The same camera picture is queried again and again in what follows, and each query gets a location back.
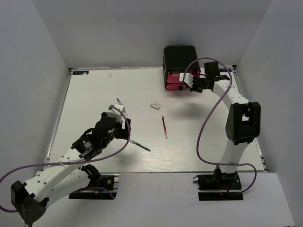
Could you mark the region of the purple gel pen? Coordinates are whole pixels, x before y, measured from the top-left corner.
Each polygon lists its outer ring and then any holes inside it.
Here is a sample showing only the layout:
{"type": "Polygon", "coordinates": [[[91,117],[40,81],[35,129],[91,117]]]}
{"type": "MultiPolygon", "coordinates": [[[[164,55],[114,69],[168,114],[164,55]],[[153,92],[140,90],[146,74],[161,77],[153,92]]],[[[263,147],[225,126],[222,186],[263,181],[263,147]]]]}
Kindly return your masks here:
{"type": "MultiPolygon", "coordinates": [[[[119,98],[117,98],[116,100],[117,100],[117,102],[118,102],[119,105],[123,105],[123,104],[121,103],[121,101],[119,100],[119,98]]],[[[124,115],[125,115],[126,117],[128,116],[128,113],[127,113],[125,107],[123,108],[123,113],[124,113],[124,115]]]]}

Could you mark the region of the pink top drawer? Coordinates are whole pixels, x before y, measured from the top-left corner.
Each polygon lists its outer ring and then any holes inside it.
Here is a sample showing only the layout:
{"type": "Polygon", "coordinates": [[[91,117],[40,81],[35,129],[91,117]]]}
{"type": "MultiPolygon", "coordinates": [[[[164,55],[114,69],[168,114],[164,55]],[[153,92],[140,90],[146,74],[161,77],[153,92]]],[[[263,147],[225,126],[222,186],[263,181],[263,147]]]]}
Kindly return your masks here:
{"type": "Polygon", "coordinates": [[[179,82],[179,76],[180,76],[180,71],[175,71],[175,72],[168,72],[166,75],[166,81],[167,82],[179,82]]]}

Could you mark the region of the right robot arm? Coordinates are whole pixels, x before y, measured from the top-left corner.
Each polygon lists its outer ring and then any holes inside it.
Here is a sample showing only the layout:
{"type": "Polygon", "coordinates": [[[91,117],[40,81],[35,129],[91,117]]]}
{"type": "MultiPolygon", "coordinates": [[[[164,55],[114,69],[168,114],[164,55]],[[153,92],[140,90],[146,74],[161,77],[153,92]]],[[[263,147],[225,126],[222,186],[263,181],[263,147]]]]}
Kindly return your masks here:
{"type": "Polygon", "coordinates": [[[214,171],[214,184],[223,189],[235,179],[244,150],[260,135],[261,106],[243,97],[233,86],[232,76],[220,74],[218,66],[216,61],[207,62],[204,64],[204,76],[186,70],[179,80],[190,91],[201,93],[206,89],[211,90],[229,110],[225,125],[228,141],[214,171]]]}

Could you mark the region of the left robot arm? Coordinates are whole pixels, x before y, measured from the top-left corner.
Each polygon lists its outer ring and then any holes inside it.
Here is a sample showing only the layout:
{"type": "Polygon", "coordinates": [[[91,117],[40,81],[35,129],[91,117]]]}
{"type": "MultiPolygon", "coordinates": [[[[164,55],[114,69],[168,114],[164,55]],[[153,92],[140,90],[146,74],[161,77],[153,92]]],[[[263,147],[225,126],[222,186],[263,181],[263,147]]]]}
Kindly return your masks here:
{"type": "Polygon", "coordinates": [[[113,139],[129,140],[131,120],[122,124],[116,110],[101,114],[95,127],[87,129],[59,160],[33,178],[11,186],[11,203],[27,225],[40,219],[47,208],[71,193],[112,189],[107,179],[87,161],[94,159],[113,139]]]}

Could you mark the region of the right logo sticker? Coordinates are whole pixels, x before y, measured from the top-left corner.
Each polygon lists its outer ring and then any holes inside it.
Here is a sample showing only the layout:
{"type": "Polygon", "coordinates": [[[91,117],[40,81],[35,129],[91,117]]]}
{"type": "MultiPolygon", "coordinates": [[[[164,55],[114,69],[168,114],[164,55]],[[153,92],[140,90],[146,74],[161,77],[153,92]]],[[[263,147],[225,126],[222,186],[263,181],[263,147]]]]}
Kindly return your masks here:
{"type": "Polygon", "coordinates": [[[219,69],[220,72],[232,72],[232,69],[219,69]]]}

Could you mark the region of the logo sticker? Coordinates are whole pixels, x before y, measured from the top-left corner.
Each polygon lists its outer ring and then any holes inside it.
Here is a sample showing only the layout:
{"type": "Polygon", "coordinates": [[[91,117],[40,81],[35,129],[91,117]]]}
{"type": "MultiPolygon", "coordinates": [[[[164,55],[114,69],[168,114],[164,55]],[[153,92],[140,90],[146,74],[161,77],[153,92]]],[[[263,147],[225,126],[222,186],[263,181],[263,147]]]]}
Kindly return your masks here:
{"type": "Polygon", "coordinates": [[[89,71],[88,70],[86,70],[86,71],[73,71],[72,74],[73,75],[88,75],[89,71]]]}
{"type": "Polygon", "coordinates": [[[232,72],[232,69],[219,69],[220,72],[232,72]]]}

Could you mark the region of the green gel pen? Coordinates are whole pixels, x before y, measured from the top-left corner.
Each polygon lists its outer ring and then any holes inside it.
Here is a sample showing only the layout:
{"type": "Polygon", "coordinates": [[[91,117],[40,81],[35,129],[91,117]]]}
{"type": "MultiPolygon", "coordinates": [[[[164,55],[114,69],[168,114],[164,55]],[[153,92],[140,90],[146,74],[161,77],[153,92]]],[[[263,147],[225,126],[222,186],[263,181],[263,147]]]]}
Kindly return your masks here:
{"type": "Polygon", "coordinates": [[[140,143],[138,143],[138,142],[136,142],[136,141],[134,141],[134,140],[130,140],[130,142],[131,142],[132,144],[134,144],[134,145],[136,145],[136,146],[138,146],[138,147],[140,147],[140,148],[142,148],[142,149],[148,151],[148,152],[151,151],[151,150],[150,150],[149,148],[147,148],[146,146],[144,146],[144,145],[142,145],[142,144],[140,144],[140,143]]]}

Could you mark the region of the black drawer cabinet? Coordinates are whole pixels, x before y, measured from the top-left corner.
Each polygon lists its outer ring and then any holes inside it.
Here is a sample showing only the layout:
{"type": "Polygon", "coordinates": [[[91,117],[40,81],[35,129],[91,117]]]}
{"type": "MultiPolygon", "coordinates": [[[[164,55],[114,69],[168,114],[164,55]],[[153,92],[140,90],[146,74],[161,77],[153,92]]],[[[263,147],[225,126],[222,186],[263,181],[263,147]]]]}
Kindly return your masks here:
{"type": "Polygon", "coordinates": [[[184,73],[186,68],[196,60],[196,48],[192,45],[167,46],[163,50],[163,76],[164,86],[168,72],[180,71],[184,73]]]}

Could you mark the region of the white eraser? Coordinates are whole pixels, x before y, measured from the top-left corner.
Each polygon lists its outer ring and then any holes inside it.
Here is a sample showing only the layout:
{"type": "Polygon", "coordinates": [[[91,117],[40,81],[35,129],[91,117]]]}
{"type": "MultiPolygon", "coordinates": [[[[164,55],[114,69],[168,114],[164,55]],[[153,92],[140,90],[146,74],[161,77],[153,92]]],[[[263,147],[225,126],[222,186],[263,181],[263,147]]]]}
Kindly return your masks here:
{"type": "Polygon", "coordinates": [[[160,110],[161,105],[158,103],[151,103],[150,104],[150,108],[156,109],[156,110],[160,110]]]}

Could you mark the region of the left logo sticker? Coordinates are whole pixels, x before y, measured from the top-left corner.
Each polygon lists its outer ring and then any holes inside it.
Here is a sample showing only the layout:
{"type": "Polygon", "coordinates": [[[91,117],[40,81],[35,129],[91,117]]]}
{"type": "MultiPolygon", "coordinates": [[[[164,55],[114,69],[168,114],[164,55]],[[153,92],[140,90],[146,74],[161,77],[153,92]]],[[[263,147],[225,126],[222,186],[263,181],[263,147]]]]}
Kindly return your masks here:
{"type": "Polygon", "coordinates": [[[86,70],[86,71],[73,71],[72,74],[73,75],[88,75],[89,71],[88,70],[86,70]]]}

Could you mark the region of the red gel pen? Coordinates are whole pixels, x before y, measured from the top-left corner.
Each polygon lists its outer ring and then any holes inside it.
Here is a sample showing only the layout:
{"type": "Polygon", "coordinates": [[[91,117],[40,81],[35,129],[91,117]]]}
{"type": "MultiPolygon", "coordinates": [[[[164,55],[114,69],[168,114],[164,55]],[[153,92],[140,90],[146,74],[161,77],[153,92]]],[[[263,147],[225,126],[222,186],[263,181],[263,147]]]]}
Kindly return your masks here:
{"type": "Polygon", "coordinates": [[[165,119],[164,116],[161,116],[162,119],[162,124],[163,124],[163,130],[164,130],[164,138],[167,140],[168,139],[168,134],[167,134],[167,128],[166,128],[166,124],[165,124],[165,119]]]}

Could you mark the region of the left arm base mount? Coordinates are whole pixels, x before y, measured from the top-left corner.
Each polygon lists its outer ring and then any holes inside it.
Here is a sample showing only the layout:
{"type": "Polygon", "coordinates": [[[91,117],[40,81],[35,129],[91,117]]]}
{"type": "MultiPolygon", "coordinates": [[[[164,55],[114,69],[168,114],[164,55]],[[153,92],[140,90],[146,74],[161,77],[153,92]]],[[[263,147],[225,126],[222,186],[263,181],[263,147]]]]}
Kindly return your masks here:
{"type": "Polygon", "coordinates": [[[72,200],[114,200],[119,187],[120,174],[101,173],[93,165],[75,171],[80,186],[69,194],[72,200]]]}

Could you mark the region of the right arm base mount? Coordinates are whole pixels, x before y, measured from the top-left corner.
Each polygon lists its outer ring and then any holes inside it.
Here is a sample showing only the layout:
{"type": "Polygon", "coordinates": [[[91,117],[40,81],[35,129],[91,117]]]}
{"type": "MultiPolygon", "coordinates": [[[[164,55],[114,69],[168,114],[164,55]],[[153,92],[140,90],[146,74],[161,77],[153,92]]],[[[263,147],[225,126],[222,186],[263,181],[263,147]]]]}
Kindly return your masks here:
{"type": "Polygon", "coordinates": [[[199,201],[242,201],[243,193],[240,178],[217,183],[214,175],[196,175],[193,183],[197,184],[199,201]]]}

